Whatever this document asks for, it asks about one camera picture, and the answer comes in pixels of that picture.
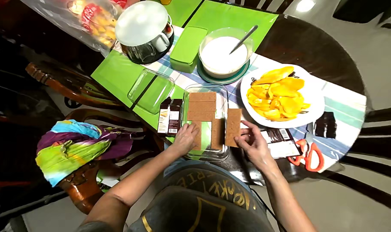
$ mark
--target teal plate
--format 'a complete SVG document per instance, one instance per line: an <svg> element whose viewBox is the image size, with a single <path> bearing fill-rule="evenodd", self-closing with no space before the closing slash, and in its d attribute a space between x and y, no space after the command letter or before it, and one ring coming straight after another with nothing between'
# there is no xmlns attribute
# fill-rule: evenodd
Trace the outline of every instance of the teal plate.
<svg viewBox="0 0 391 232"><path fill-rule="evenodd" d="M207 81L209 83L214 83L214 84L227 85L227 84L233 83L233 82L237 81L238 79L240 79L247 72L249 66L250 66L250 60L247 61L247 63L245 65L243 65L243 67L241 67L240 70L236 74L234 74L233 76L220 79L220 78L214 78L214 77L208 75L204 70L204 67L203 67L203 64L201 63L201 60L198 59L197 72L198 72L198 75L200 75L200 77L204 81Z"/></svg>

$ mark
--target hand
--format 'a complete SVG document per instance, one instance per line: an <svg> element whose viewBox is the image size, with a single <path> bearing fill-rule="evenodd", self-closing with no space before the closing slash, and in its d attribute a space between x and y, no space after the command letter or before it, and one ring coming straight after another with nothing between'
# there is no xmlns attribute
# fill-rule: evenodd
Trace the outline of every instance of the hand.
<svg viewBox="0 0 391 232"><path fill-rule="evenodd" d="M244 149L250 161L261 171L278 170L277 163L271 157L267 142L260 133L260 129L247 121L241 121L249 128L240 130L241 136L234 137L235 142Z"/></svg>
<svg viewBox="0 0 391 232"><path fill-rule="evenodd" d="M174 151L178 157L187 154L196 146L194 143L195 136L199 128L195 124L184 124L178 133L175 135L174 143L170 146L171 151Z"/></svg>

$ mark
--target orange scissors handle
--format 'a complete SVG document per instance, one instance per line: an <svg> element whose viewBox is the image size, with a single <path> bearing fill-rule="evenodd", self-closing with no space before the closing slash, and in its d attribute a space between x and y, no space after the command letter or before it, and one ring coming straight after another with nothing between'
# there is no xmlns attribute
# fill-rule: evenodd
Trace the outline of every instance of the orange scissors handle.
<svg viewBox="0 0 391 232"><path fill-rule="evenodd" d="M300 161L301 159L303 158L306 158L306 151L304 150L306 148L306 145L307 145L307 141L305 139L301 139L301 140L298 140L296 142L297 145L300 145L300 148L301 148L301 152L303 153L303 155L301 156L296 156L296 159L293 159L293 157L288 157L289 161L296 165L296 166L299 166L300 165Z"/></svg>
<svg viewBox="0 0 391 232"><path fill-rule="evenodd" d="M319 157L319 165L315 168L311 168L311 163L312 163L312 154L313 151L316 152L317 156ZM307 156L304 158L304 161L306 161L306 169L311 172L318 172L324 167L324 158L323 158L323 153L321 150L317 147L316 143L312 143L310 146L310 151L307 154Z"/></svg>

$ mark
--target tie-dye cloth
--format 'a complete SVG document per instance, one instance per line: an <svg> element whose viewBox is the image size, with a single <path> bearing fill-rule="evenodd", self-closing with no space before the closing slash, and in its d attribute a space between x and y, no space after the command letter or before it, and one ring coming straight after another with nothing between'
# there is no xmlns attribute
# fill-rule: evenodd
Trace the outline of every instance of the tie-dye cloth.
<svg viewBox="0 0 391 232"><path fill-rule="evenodd" d="M100 155L101 159L126 155L132 141L130 131L75 120L58 121L38 142L35 160L54 187Z"/></svg>

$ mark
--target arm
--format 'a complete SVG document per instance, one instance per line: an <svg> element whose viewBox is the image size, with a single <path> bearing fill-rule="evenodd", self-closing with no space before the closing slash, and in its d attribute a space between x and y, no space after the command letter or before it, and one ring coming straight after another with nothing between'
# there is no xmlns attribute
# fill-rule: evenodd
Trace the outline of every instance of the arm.
<svg viewBox="0 0 391 232"><path fill-rule="evenodd" d="M234 139L246 151L250 161L265 178L271 206L281 224L288 232L316 232L314 225L294 197L277 163L271 157L267 142L259 128L247 121L242 123L249 129L241 129L243 135Z"/></svg>
<svg viewBox="0 0 391 232"><path fill-rule="evenodd" d="M114 231L122 231L131 206L166 167L195 146L194 138L197 133L198 128L195 128L194 124L183 125L173 145L106 192L82 224L102 221L109 224Z"/></svg>

